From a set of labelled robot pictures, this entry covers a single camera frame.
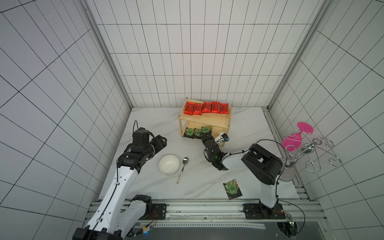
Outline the green tea bag three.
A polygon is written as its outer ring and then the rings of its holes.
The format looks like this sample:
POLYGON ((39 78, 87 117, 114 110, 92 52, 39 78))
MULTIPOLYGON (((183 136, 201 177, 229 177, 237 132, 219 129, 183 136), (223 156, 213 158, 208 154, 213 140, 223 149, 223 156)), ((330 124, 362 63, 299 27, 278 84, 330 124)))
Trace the green tea bag three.
POLYGON ((213 126, 204 126, 201 128, 201 135, 212 134, 213 126))

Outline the green tea bag one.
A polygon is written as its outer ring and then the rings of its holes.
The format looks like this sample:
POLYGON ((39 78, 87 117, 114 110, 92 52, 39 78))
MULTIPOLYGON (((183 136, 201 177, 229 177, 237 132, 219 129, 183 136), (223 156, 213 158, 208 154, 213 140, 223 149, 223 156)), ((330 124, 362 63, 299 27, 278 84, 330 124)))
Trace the green tea bag one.
POLYGON ((201 140, 202 135, 203 135, 202 129, 197 129, 197 128, 194 129, 194 134, 193 134, 194 139, 201 140))

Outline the green tea bag two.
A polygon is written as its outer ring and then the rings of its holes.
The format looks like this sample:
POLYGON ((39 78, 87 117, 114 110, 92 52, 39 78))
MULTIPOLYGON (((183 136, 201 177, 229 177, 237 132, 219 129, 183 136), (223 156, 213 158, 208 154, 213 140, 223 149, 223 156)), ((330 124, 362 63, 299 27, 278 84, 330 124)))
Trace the green tea bag two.
POLYGON ((195 138, 195 128, 186 127, 183 137, 194 139, 195 138))

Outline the green tea bag four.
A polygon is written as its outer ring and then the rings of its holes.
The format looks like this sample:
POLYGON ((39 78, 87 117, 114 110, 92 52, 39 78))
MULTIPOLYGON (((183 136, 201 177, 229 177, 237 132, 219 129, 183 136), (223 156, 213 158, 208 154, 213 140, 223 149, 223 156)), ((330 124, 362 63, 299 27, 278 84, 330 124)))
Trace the green tea bag four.
POLYGON ((236 180, 231 180, 229 182, 223 183, 223 186, 225 188, 229 200, 239 198, 243 195, 236 180))

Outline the red tea bag three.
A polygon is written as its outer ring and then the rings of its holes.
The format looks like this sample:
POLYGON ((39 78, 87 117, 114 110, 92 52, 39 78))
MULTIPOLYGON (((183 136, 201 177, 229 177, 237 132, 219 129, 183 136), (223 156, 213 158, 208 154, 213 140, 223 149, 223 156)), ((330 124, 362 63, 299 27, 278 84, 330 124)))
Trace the red tea bag three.
POLYGON ((212 103, 211 102, 204 102, 203 103, 203 108, 202 108, 202 113, 211 113, 212 112, 212 103))

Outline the red tea bag two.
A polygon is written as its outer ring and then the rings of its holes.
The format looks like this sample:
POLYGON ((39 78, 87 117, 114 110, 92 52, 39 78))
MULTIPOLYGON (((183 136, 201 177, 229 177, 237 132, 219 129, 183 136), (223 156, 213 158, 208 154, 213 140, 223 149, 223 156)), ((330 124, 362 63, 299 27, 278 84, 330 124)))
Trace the red tea bag two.
POLYGON ((203 107, 204 107, 204 104, 195 103, 194 104, 194 109, 193 109, 193 115, 201 116, 202 113, 203 113, 203 107))

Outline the red tea bag five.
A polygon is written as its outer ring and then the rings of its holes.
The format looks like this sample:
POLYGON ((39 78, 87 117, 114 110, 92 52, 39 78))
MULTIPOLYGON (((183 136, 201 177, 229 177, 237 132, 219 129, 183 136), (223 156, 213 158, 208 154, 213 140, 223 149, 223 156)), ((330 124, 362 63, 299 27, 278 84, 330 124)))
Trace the red tea bag five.
POLYGON ((221 103, 220 104, 220 114, 229 114, 229 104, 221 103))

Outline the red tea bag four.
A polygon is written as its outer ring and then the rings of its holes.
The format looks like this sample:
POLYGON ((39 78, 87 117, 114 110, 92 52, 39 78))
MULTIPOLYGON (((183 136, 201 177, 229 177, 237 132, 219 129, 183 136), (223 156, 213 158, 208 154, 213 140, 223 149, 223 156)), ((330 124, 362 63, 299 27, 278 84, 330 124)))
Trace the red tea bag four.
POLYGON ((211 113, 219 114, 221 112, 220 102, 211 102, 211 113))

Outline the red tea bag one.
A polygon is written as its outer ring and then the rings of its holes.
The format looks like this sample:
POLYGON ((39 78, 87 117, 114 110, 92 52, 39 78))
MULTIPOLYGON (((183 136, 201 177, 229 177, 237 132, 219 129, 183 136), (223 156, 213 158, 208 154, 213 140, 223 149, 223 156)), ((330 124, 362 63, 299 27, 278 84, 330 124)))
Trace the red tea bag one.
POLYGON ((192 116, 194 114, 195 103, 186 102, 184 114, 192 116))

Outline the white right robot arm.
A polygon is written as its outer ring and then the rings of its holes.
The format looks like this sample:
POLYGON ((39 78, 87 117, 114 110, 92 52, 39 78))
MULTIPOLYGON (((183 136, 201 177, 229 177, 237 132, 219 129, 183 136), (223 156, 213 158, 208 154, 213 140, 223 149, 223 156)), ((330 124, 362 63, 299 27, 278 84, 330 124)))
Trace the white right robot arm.
POLYGON ((278 204, 277 181, 283 171, 283 161, 263 148, 259 142, 238 153, 221 151, 218 141, 210 134, 203 134, 205 157, 219 171, 247 167, 259 180, 261 197, 259 204, 272 211, 278 204))

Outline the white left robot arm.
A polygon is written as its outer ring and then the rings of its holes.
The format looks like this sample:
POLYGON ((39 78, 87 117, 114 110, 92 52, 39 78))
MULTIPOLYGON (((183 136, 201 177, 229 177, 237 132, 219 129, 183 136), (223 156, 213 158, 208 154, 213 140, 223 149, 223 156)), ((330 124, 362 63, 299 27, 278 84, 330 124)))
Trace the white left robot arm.
POLYGON ((133 132, 132 143, 117 159, 105 197, 86 226, 75 230, 74 240, 123 240, 140 218, 152 215, 152 198, 145 195, 136 195, 124 212, 121 209, 144 164, 166 145, 166 138, 154 136, 145 128, 133 132))

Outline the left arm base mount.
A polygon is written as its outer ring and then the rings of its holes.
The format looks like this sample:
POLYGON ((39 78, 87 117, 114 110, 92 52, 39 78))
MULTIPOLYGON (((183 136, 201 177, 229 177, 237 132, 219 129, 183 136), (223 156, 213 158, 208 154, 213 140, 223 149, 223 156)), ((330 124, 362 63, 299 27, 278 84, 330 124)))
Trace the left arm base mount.
POLYGON ((150 196, 136 195, 131 200, 126 211, 139 208, 139 213, 143 213, 139 220, 164 220, 166 218, 167 206, 167 204, 154 204, 150 196))

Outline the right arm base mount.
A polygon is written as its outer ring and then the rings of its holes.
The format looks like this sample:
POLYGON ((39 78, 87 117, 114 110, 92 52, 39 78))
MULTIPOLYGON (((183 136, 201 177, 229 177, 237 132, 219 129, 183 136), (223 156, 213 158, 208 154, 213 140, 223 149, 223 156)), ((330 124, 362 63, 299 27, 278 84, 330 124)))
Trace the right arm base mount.
POLYGON ((286 214, 277 200, 270 209, 259 201, 258 203, 243 204, 243 213, 247 220, 285 220, 286 214))

